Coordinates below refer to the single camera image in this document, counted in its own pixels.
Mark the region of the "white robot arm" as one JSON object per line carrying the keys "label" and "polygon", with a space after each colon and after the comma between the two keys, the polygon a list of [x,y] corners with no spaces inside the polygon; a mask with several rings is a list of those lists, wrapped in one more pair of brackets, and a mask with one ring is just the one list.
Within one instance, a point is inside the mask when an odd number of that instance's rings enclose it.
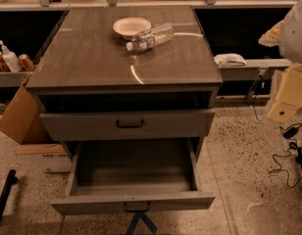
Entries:
{"label": "white robot arm", "polygon": [[302,107],[302,0],[275,24],[259,43],[267,47],[277,46],[282,57],[291,65],[281,74],[281,81],[267,118],[283,123]]}

